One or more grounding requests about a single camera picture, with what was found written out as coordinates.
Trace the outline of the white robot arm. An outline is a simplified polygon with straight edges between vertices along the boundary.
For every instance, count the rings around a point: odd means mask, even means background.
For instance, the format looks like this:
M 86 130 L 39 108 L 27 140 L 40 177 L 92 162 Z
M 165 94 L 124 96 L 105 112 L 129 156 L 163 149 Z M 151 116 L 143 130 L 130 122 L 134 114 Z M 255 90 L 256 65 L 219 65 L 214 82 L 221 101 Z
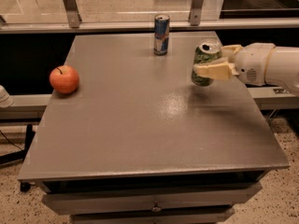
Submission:
M 237 77 L 253 86 L 280 86 L 299 94 L 299 48 L 278 47 L 273 43 L 223 46 L 216 60 L 193 65 L 202 78 L 229 80 Z

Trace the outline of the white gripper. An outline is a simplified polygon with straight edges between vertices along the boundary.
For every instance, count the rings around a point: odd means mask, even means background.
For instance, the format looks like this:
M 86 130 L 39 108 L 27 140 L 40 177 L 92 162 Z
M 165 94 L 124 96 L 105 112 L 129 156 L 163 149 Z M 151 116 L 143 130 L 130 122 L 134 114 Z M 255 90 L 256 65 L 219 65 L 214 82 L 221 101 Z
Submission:
M 265 67 L 275 47 L 273 43 L 253 43 L 244 48 L 241 45 L 223 46 L 221 55 L 224 58 L 195 64 L 193 72 L 199 77 L 215 80 L 229 80 L 237 76 L 245 84 L 262 86 L 265 84 Z

